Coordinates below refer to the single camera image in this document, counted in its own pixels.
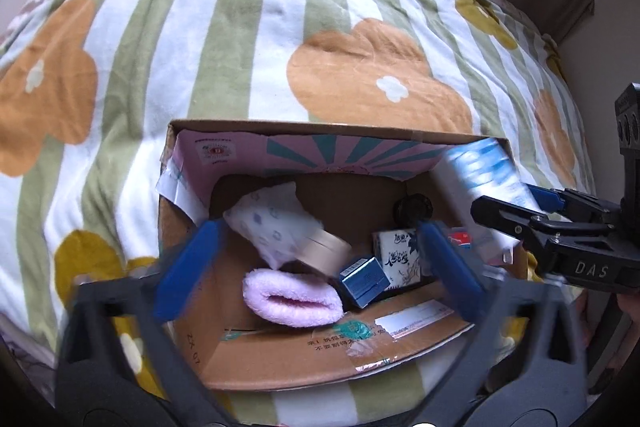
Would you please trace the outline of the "person's right hand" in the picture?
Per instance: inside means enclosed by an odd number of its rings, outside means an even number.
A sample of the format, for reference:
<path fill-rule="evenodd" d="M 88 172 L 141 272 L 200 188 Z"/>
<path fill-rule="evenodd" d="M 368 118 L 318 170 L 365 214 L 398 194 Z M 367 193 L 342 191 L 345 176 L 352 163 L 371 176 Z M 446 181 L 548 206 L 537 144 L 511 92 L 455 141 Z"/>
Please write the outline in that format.
<path fill-rule="evenodd" d="M 632 335 L 634 338 L 639 337 L 639 325 L 640 325 L 640 295 L 634 294 L 617 294 L 617 304 L 620 309 L 630 317 L 634 326 L 631 327 Z"/>

